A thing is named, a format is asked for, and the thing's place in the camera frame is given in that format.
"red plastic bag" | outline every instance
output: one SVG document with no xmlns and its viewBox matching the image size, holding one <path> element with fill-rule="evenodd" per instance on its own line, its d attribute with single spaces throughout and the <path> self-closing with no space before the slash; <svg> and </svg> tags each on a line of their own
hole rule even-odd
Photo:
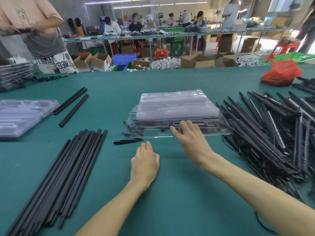
<svg viewBox="0 0 315 236">
<path fill-rule="evenodd" d="M 294 78 L 301 75 L 303 75 L 302 70 L 292 60 L 275 59 L 271 70 L 265 73 L 260 81 L 279 87 L 290 86 Z"/>
</svg>

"hand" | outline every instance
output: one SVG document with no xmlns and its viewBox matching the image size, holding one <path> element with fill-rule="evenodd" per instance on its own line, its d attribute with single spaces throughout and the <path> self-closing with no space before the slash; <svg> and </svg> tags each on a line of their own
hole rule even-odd
<svg viewBox="0 0 315 236">
<path fill-rule="evenodd" d="M 20 33 L 20 31 L 12 25 L 0 22 L 0 29 L 8 33 Z"/>
<path fill-rule="evenodd" d="M 171 126 L 171 131 L 183 146 L 187 156 L 210 174 L 212 168 L 215 168 L 214 164 L 223 159 L 211 149 L 197 124 L 193 124 L 191 121 L 181 121 L 179 131 L 173 126 Z"/>
<path fill-rule="evenodd" d="M 130 181 L 139 183 L 147 190 L 157 175 L 160 166 L 160 156 L 153 152 L 150 142 L 138 147 L 136 156 L 131 159 Z"/>
<path fill-rule="evenodd" d="M 40 32 L 45 32 L 47 29 L 49 29 L 50 27 L 47 25 L 47 23 L 45 21 L 37 21 L 34 24 L 34 29 L 40 31 Z"/>
</svg>

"person in black shirt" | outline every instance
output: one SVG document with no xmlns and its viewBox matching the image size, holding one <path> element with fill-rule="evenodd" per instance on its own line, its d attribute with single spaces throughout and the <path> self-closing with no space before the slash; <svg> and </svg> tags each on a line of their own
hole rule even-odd
<svg viewBox="0 0 315 236">
<path fill-rule="evenodd" d="M 134 20 L 134 22 L 129 25 L 129 31 L 141 31 L 143 26 L 140 22 L 138 22 L 138 14 L 133 13 L 132 19 Z M 138 49 L 138 52 L 140 54 L 141 51 L 140 51 L 139 41 L 146 41 L 146 40 L 145 39 L 134 39 L 134 44 L 135 44 L 135 46 Z"/>
<path fill-rule="evenodd" d="M 310 12 L 311 14 L 306 19 L 306 21 L 303 23 L 300 33 L 297 35 L 297 39 L 302 41 L 304 37 L 306 36 L 306 40 L 304 41 L 304 44 L 299 49 L 299 52 L 301 53 L 308 53 L 310 51 L 310 48 L 315 41 L 315 0 L 310 6 Z"/>
</svg>

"left hand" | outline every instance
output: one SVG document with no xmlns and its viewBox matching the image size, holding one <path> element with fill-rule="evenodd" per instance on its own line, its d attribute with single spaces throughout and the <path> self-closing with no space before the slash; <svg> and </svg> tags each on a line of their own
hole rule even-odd
<svg viewBox="0 0 315 236">
<path fill-rule="evenodd" d="M 34 29 L 40 32 L 45 32 L 47 29 L 49 29 L 49 26 L 45 23 L 45 21 L 37 21 L 34 24 Z"/>
<path fill-rule="evenodd" d="M 140 184 L 147 190 L 157 175 L 160 166 L 160 156 L 153 152 L 150 142 L 138 147 L 136 156 L 131 159 L 130 181 Z"/>
</svg>

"woman in blue top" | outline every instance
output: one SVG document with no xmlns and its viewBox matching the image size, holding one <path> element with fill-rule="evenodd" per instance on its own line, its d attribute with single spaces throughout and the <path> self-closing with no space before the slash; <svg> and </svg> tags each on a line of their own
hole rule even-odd
<svg viewBox="0 0 315 236">
<path fill-rule="evenodd" d="M 194 22 L 194 25 L 197 25 L 199 27 L 204 27 L 206 25 L 204 19 L 203 19 L 203 11 L 199 11 L 198 14 L 197 14 L 197 21 Z M 202 54 L 204 55 L 204 52 L 206 50 L 206 39 L 204 37 L 204 35 L 202 35 L 199 39 L 200 41 L 200 48 L 201 48 L 201 51 L 202 51 Z"/>
</svg>

